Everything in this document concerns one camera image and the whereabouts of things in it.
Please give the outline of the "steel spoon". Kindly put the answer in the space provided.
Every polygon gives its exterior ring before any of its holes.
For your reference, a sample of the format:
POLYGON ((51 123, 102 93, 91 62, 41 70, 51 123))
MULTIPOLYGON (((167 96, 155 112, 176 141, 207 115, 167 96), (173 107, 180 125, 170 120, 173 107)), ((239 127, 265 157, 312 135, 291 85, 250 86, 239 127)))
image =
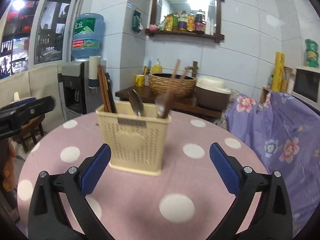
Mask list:
POLYGON ((136 116, 145 116, 142 99, 134 89, 129 91, 129 102, 136 116))

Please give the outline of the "wooden handled metal spoon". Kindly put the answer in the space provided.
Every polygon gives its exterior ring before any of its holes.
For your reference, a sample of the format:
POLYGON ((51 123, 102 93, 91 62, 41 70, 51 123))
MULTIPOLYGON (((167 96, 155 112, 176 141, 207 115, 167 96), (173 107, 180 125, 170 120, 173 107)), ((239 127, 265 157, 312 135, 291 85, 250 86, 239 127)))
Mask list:
POLYGON ((174 103, 175 103, 175 95, 173 93, 170 93, 167 97, 167 100, 165 101, 164 111, 161 116, 162 119, 166 119, 168 117, 169 112, 172 106, 174 105, 174 103))

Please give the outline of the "long brown wooden chopstick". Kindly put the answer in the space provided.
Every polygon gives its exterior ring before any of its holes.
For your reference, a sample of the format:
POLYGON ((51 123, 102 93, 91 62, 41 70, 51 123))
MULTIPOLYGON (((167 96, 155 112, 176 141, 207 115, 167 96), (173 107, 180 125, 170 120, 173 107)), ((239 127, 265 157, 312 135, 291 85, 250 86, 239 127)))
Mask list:
POLYGON ((185 79, 186 75, 187 75, 188 72, 189 72, 189 69, 190 69, 190 67, 185 67, 184 73, 183 73, 183 75, 180 77, 179 82, 178 82, 178 84, 177 84, 177 86, 176 86, 176 90, 178 90, 179 87, 181 86, 183 80, 185 79))

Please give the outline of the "grey matte spoon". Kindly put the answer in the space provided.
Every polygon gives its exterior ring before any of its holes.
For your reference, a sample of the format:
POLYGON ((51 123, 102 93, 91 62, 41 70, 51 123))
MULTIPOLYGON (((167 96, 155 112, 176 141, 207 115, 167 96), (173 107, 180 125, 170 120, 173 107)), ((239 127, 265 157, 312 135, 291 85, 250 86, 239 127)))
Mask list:
POLYGON ((157 117, 161 118, 163 116, 168 95, 167 93, 159 94, 155 98, 155 106, 157 109, 157 117))

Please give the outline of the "small wooden stool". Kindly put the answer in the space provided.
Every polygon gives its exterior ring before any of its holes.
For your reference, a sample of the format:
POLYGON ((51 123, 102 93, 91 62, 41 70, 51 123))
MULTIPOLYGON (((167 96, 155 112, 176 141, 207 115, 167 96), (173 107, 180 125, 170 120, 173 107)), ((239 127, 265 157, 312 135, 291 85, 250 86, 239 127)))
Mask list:
POLYGON ((21 144, 25 153, 29 151, 26 144, 27 139, 32 139, 34 145, 38 143, 36 139, 36 133, 39 132, 40 136, 44 136, 44 130, 42 127, 42 122, 45 119, 45 115, 38 116, 31 119, 27 124, 23 125, 21 128, 21 133, 13 136, 13 141, 21 144))

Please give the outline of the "water dispenser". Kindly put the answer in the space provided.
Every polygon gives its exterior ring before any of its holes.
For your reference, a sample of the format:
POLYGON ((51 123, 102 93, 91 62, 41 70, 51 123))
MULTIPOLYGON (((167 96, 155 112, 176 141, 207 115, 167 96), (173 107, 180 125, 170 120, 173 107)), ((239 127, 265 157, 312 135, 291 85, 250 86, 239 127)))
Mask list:
POLYGON ((65 121, 95 112, 103 104, 100 88, 89 86, 89 60, 58 66, 58 82, 65 121))

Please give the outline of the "white paper cup sleeve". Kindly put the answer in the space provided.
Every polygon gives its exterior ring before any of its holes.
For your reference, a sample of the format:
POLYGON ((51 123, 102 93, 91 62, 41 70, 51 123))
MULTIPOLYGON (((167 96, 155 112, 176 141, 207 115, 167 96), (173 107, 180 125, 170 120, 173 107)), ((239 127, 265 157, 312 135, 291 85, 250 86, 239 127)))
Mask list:
POLYGON ((90 56, 88 65, 88 87, 92 93, 96 93, 99 87, 98 66, 100 65, 100 56, 90 56))

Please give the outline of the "pink polka dot tablecloth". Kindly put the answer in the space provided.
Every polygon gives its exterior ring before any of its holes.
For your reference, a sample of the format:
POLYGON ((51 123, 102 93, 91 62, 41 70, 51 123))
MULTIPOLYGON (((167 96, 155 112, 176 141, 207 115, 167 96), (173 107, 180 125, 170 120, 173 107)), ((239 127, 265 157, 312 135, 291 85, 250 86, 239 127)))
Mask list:
MULTIPOLYGON (((214 142, 241 165, 265 173, 256 154, 225 129, 172 112, 161 174, 107 168, 87 200, 115 239, 206 239, 234 200, 209 158, 214 142)), ((65 122, 34 146, 18 181, 23 225, 39 173, 60 174, 79 166, 102 143, 97 115, 91 113, 65 122)))

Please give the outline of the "blue water jug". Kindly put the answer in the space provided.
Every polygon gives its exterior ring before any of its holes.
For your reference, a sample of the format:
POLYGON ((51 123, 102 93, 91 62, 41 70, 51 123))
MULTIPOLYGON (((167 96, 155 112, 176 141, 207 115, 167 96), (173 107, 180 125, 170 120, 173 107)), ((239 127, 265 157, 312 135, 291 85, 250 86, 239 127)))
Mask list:
POLYGON ((72 56, 87 59, 100 56, 101 39, 104 31, 104 17, 96 13, 79 15, 74 24, 72 56))

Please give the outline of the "green hanging packet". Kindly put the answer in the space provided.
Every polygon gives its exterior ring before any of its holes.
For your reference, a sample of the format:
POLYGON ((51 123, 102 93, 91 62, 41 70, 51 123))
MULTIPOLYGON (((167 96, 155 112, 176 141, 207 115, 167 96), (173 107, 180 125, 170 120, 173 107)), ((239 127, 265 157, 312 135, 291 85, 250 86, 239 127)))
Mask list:
POLYGON ((132 30, 135 33, 140 33, 143 30, 141 13, 137 10, 134 11, 132 16, 132 30))

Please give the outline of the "wooden framed mirror shelf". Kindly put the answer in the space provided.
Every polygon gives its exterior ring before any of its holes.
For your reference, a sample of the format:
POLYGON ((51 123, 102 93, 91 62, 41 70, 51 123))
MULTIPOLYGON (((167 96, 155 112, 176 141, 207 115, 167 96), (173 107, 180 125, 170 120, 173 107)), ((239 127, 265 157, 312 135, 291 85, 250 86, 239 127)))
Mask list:
POLYGON ((150 24, 145 33, 207 38, 219 43, 222 3, 225 0, 152 0, 150 24))

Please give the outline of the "bamboo style faucet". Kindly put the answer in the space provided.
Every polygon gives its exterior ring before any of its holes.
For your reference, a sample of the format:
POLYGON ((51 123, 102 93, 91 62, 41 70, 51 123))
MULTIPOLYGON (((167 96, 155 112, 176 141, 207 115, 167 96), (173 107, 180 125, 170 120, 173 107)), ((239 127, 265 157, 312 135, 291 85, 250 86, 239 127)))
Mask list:
POLYGON ((193 65, 192 66, 188 66, 188 70, 191 71, 191 76, 193 78, 196 78, 198 70, 199 70, 198 62, 197 61, 193 61, 193 65))

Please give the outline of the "green stacked containers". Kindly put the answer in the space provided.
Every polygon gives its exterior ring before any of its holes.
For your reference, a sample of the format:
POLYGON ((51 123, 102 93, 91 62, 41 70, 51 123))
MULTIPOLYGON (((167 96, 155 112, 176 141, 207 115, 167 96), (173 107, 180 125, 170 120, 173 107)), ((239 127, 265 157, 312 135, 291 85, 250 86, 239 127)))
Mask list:
POLYGON ((306 53, 306 60, 305 65, 308 67, 318 68, 319 67, 319 52, 318 52, 318 44, 311 40, 305 40, 305 53, 306 53))

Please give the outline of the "purple label bottle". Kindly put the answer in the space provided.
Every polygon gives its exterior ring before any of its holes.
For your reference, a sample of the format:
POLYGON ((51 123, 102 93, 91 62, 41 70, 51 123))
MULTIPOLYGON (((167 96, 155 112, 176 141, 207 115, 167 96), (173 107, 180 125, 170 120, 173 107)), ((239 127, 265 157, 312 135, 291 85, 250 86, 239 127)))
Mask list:
POLYGON ((183 10, 178 21, 178 31, 187 31, 187 18, 188 14, 183 10))

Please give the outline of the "yellow oil bottle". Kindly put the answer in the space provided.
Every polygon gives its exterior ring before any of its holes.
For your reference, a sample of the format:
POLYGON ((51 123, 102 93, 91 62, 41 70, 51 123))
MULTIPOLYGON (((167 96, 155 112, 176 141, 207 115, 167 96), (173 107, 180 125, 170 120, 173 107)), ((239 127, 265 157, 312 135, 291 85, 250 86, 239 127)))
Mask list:
POLYGON ((195 30, 195 16, 191 11, 187 18, 187 31, 193 32, 195 30))

